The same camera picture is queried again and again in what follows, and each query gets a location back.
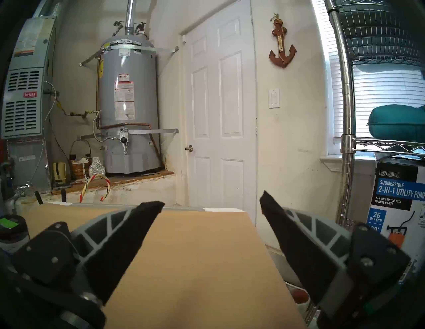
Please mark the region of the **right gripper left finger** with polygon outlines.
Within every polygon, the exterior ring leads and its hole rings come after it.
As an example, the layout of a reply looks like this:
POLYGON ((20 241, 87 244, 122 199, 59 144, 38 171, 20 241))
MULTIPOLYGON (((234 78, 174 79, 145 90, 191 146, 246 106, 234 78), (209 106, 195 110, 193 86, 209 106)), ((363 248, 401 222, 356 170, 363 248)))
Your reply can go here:
POLYGON ((99 215, 73 231, 65 221, 54 222, 12 254, 11 263, 48 291, 89 293, 105 305, 164 205, 143 202, 99 215))

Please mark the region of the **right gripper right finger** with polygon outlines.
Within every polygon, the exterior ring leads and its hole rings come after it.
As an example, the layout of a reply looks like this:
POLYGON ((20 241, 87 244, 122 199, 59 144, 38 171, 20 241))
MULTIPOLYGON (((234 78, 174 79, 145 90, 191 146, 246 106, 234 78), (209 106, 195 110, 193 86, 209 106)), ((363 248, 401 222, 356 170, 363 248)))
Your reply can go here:
POLYGON ((322 317, 368 317, 387 303, 410 257, 371 226, 351 231, 326 218, 282 207, 264 191, 262 214, 322 317))

